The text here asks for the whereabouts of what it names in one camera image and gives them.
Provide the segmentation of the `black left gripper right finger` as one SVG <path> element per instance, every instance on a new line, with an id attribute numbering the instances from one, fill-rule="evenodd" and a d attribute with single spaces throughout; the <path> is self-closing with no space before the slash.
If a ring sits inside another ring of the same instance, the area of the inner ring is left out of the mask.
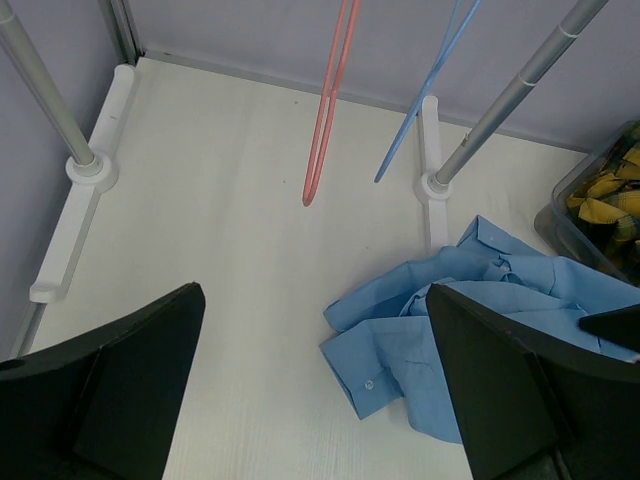
<path id="1" fill-rule="evenodd" d="M 475 479 L 636 479 L 639 367 L 445 287 L 427 307 Z"/>

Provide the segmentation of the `yellow plaid shirt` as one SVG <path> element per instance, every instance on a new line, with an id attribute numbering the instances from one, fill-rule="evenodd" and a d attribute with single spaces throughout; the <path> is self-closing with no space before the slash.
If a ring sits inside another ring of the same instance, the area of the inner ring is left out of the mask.
<path id="1" fill-rule="evenodd" d="M 617 269 L 639 273 L 639 124 L 616 141 L 603 165 L 567 199 L 579 229 Z"/>

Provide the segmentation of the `clear plastic bin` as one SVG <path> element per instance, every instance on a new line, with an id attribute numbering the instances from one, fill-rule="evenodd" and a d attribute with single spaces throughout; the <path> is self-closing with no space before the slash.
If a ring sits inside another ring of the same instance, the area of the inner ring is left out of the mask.
<path id="1" fill-rule="evenodd" d="M 556 184 L 549 204 L 536 215 L 534 228 L 556 253 L 637 286 L 639 273 L 628 276 L 617 269 L 583 234 L 567 207 L 568 197 L 597 172 L 619 137 L 634 123 L 638 122 L 629 121 L 615 130 L 602 145 L 596 147 Z"/>

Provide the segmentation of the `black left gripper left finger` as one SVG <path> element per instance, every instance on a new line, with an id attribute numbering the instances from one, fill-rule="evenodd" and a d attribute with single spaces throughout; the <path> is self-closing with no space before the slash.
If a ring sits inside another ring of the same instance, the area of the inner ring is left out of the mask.
<path id="1" fill-rule="evenodd" d="M 197 283 L 1 364 L 4 479 L 160 479 L 205 313 Z"/>

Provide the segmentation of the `light blue shirt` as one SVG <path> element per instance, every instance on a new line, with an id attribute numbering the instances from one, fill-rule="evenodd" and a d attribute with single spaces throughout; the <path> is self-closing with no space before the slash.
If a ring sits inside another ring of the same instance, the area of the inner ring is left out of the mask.
<path id="1" fill-rule="evenodd" d="M 457 245 L 405 262 L 326 308 L 338 334 L 321 351 L 359 418 L 403 397 L 414 430 L 460 443 L 426 306 L 435 284 L 583 349 L 623 361 L 639 355 L 578 327 L 585 316 L 638 304 L 638 288 L 545 256 L 478 216 Z"/>

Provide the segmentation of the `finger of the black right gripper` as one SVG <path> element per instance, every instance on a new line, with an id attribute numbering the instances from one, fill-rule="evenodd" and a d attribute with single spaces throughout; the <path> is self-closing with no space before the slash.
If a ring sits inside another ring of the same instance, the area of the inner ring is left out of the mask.
<path id="1" fill-rule="evenodd" d="M 638 353 L 639 322 L 639 306 L 635 305 L 583 317 L 578 326 L 587 333 Z"/>

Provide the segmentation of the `pink wire hanger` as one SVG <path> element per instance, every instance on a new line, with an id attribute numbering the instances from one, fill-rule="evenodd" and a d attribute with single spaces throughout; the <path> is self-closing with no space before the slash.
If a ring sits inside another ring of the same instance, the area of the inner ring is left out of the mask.
<path id="1" fill-rule="evenodd" d="M 312 204 L 318 190 L 331 135 L 337 97 L 351 50 L 360 5 L 360 0 L 344 0 L 341 2 L 322 86 L 302 191 L 302 204 L 305 207 L 309 207 Z"/>

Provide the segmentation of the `light blue wire hanger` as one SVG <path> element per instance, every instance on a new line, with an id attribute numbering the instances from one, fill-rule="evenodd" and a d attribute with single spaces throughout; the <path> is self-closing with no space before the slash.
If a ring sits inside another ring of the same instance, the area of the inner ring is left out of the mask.
<path id="1" fill-rule="evenodd" d="M 446 61 L 450 57 L 452 51 L 456 47 L 460 38 L 464 34 L 468 25 L 471 23 L 475 13 L 482 4 L 482 0 L 474 0 L 460 22 L 457 22 L 457 14 L 461 5 L 460 1 L 456 1 L 449 20 L 449 24 L 440 46 L 436 59 L 428 72 L 426 79 L 424 80 L 420 90 L 418 91 L 416 98 L 410 106 L 399 130 L 397 131 L 382 163 L 374 177 L 374 182 L 379 183 L 387 172 L 391 162 L 393 161 L 399 147 L 401 146 L 404 138 L 406 137 L 410 127 L 413 125 L 414 120 L 420 110 L 424 99 L 429 93 L 433 83 L 435 82 L 439 72 L 445 65 Z"/>

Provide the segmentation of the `aluminium frame post left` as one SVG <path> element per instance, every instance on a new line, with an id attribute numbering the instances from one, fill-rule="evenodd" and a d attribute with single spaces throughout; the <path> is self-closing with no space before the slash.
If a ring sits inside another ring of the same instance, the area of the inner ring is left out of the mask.
<path id="1" fill-rule="evenodd" d="M 144 50 L 127 0 L 98 0 L 108 34 L 121 63 L 135 66 Z"/>

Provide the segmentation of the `white and metal clothes rack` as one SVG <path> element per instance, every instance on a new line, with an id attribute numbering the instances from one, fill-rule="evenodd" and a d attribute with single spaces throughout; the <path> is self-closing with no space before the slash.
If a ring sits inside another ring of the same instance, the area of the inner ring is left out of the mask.
<path id="1" fill-rule="evenodd" d="M 414 192 L 423 206 L 428 252 L 435 253 L 449 243 L 447 200 L 451 195 L 452 179 L 522 103 L 604 5 L 602 1 L 577 2 L 448 159 L 442 157 L 438 100 L 427 94 L 413 125 L 418 127 L 420 134 L 422 171 Z M 66 297 L 99 199 L 118 180 L 114 157 L 138 77 L 136 69 L 129 64 L 115 68 L 93 132 L 85 137 L 7 1 L 1 4 L 1 45 L 70 152 L 65 171 L 71 188 L 40 270 L 29 289 L 32 302 L 50 304 Z"/>

